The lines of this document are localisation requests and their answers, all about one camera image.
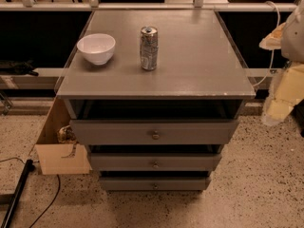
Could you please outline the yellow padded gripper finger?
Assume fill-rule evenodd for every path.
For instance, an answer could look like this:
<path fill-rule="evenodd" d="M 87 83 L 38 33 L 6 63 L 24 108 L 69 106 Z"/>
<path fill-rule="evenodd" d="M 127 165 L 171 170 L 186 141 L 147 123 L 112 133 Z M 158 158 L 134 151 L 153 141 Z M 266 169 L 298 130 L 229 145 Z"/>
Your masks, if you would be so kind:
<path fill-rule="evenodd" d="M 284 27 L 285 23 L 277 26 L 271 33 L 261 40 L 259 46 L 266 50 L 281 49 L 281 37 Z"/>
<path fill-rule="evenodd" d="M 282 123 L 294 107 L 304 100 L 304 65 L 291 64 L 272 80 L 261 120 L 265 125 Z"/>

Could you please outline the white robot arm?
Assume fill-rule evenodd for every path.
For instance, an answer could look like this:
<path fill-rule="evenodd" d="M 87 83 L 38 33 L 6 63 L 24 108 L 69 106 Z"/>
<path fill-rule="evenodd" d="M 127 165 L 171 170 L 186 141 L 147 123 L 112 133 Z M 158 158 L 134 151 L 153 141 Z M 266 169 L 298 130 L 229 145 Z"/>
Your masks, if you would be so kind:
<path fill-rule="evenodd" d="M 287 20 L 264 37 L 263 49 L 280 49 L 290 65 L 272 80 L 262 111 L 262 122 L 273 126 L 282 123 L 304 100 L 304 1 Z"/>

